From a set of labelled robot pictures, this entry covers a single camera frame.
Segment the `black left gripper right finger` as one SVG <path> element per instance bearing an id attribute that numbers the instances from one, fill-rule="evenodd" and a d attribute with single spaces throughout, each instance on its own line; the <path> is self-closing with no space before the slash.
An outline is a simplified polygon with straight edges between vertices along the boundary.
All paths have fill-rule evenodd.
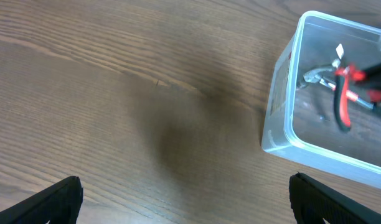
<path id="1" fill-rule="evenodd" d="M 289 200 L 297 224 L 381 224 L 381 214 L 304 173 L 289 178 Z"/>

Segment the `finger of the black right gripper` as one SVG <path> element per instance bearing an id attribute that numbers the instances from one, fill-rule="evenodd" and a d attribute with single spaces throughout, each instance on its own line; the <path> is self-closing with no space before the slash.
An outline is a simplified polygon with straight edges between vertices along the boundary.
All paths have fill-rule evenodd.
<path id="1" fill-rule="evenodd" d="M 365 77 L 374 77 L 381 74 L 381 62 L 371 67 L 362 70 L 365 73 Z"/>
<path id="2" fill-rule="evenodd" d="M 355 85 L 369 90 L 381 91 L 381 79 L 358 81 L 355 82 Z"/>

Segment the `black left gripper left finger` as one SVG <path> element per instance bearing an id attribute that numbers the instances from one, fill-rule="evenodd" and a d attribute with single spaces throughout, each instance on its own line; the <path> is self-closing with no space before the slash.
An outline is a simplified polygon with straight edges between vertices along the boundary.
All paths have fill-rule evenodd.
<path id="1" fill-rule="evenodd" d="M 82 202 L 81 181 L 70 176 L 1 211 L 0 224 L 76 224 Z"/>

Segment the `small black orange hammer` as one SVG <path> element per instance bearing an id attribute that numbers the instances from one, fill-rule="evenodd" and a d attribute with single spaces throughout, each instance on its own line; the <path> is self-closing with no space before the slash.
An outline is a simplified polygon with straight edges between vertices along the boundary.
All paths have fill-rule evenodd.
<path id="1" fill-rule="evenodd" d="M 340 65 L 350 65 L 350 64 L 353 64 L 353 63 L 349 63 L 345 59 L 335 59 L 330 65 L 323 65 L 320 67 L 312 68 L 302 75 L 302 77 L 298 80 L 296 86 L 298 89 L 303 89 L 309 85 L 318 83 L 334 92 L 334 88 L 336 87 L 335 76 L 334 76 L 335 68 L 337 68 Z M 378 79 L 381 79 L 381 75 L 379 75 L 379 77 L 372 78 L 372 80 L 378 80 Z M 354 81 L 349 80 L 349 90 L 353 93 L 356 93 L 361 100 L 370 102 L 370 98 L 368 95 L 369 89 L 356 86 Z M 356 103 L 356 104 L 367 109 L 366 107 L 362 106 L 362 103 Z"/>

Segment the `clear plastic container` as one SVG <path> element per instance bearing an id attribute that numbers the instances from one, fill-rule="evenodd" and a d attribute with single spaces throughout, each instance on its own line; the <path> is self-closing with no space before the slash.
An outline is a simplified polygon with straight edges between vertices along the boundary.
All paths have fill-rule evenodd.
<path id="1" fill-rule="evenodd" d="M 278 58 L 266 109 L 262 148 L 285 159 L 381 189 L 381 117 L 349 101 L 349 132 L 334 116 L 334 92 L 298 89 L 302 75 L 338 59 L 359 69 L 381 62 L 381 29 L 317 11 L 305 12 Z"/>

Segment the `red handled pliers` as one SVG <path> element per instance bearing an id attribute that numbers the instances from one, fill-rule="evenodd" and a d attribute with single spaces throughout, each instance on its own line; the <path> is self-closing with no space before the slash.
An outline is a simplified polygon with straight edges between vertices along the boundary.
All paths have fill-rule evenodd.
<path id="1" fill-rule="evenodd" d="M 334 115 L 339 129 L 342 132 L 349 132 L 351 121 L 348 113 L 348 101 L 362 103 L 362 106 L 371 110 L 373 113 L 381 116 L 381 91 L 369 90 L 370 102 L 361 100 L 356 93 L 349 90 L 349 80 L 354 82 L 371 80 L 373 77 L 365 77 L 362 70 L 356 68 L 353 64 L 340 65 L 334 71 L 336 87 L 334 88 Z"/>

